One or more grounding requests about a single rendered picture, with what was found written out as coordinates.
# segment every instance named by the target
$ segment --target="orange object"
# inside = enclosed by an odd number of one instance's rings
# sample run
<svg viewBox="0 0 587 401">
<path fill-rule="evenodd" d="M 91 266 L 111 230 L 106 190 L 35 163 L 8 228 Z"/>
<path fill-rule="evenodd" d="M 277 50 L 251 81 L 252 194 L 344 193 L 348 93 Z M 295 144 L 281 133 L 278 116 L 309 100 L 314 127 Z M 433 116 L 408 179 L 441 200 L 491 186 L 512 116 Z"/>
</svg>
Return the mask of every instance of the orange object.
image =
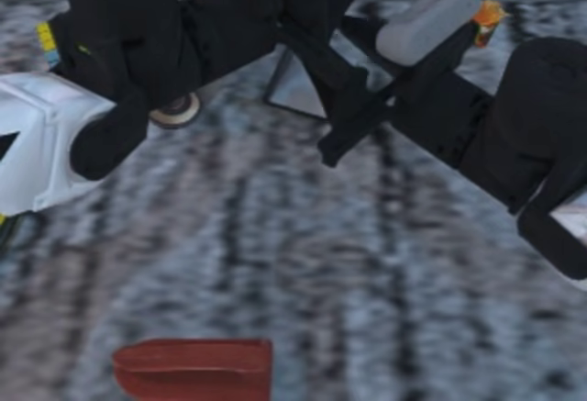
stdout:
<svg viewBox="0 0 587 401">
<path fill-rule="evenodd" d="M 149 340 L 113 355 L 137 401 L 270 401 L 271 359 L 266 340 Z"/>
<path fill-rule="evenodd" d="M 475 45 L 484 48 L 489 44 L 493 33 L 507 13 L 502 5 L 495 0 L 484 0 L 473 21 L 479 25 L 479 32 L 475 38 Z"/>
</svg>

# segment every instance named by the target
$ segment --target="red object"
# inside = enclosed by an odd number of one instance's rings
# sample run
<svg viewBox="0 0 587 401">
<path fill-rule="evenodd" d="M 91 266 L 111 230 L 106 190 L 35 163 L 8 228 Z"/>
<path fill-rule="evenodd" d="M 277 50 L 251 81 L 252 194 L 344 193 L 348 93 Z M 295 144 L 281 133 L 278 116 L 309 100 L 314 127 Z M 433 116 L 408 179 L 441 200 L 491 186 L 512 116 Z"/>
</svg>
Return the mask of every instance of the red object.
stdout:
<svg viewBox="0 0 587 401">
<path fill-rule="evenodd" d="M 270 401 L 271 358 L 266 340 L 149 340 L 113 362 L 137 401 Z"/>
</svg>

